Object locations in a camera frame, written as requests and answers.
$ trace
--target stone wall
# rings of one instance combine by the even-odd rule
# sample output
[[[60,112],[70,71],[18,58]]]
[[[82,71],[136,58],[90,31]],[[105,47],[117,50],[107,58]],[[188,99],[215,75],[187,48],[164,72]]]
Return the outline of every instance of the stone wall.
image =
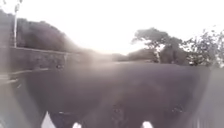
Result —
[[[88,61],[84,55],[26,48],[0,48],[0,72],[61,69]]]

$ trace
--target foliage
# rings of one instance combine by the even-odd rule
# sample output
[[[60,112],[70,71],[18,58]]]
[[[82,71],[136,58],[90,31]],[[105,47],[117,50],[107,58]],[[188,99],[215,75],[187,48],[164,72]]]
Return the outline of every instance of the foliage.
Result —
[[[157,63],[158,57],[153,49],[140,49],[128,54],[128,60],[151,60],[152,62]]]
[[[221,66],[224,60],[223,31],[204,30],[195,38],[183,42],[183,47],[189,51],[188,59],[198,65]]]
[[[180,49],[181,39],[171,37],[168,33],[159,31],[155,28],[138,30],[135,34],[133,42],[144,41],[150,50],[154,50],[159,55],[161,63],[184,64],[186,53]]]

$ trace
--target road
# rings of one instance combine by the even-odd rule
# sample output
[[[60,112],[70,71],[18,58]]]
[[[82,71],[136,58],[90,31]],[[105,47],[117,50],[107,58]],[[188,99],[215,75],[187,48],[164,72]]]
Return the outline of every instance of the road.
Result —
[[[213,70],[208,87],[205,90],[200,106],[189,122],[187,128],[221,128],[224,126],[224,72]],[[36,104],[27,92],[27,85],[22,79],[4,76],[0,78],[0,123],[14,128],[32,128],[41,119],[31,120],[29,117],[40,116]],[[48,116],[42,128],[54,128]]]

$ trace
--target vegetation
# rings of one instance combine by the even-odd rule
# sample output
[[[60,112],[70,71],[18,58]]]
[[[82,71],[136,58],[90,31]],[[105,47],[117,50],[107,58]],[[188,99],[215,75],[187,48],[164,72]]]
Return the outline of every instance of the vegetation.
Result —
[[[138,30],[132,42],[144,41],[148,46],[150,55],[158,54],[154,62],[174,63],[178,65],[215,65],[220,67],[224,59],[224,34],[223,31],[204,30],[201,36],[182,41],[176,37],[171,37],[168,33],[155,28]],[[137,53],[138,59],[149,59],[142,57],[144,50]]]
[[[6,37],[11,34],[11,46],[13,46],[13,15],[5,14],[0,10],[0,17],[1,24],[3,23],[0,25],[0,32],[5,31],[5,29],[1,30],[4,28],[1,26],[6,23],[11,26],[11,33],[1,35]],[[98,56],[97,59],[103,61],[149,60],[153,63],[220,67],[224,60],[223,31],[204,30],[200,36],[183,41],[156,28],[138,30],[132,43],[144,42],[147,48],[124,56],[120,54],[102,55],[92,50],[79,48],[64,33],[46,22],[18,19],[17,23],[17,47],[80,53],[90,59]]]

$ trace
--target sky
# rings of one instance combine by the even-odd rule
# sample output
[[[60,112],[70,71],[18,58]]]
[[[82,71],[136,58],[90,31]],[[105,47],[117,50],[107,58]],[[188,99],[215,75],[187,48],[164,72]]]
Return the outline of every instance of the sky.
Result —
[[[6,1],[10,12],[16,0]],[[222,6],[221,0],[23,0],[18,16],[46,21],[81,47],[127,54],[143,47],[130,44],[138,29],[155,27],[188,39],[224,26]]]

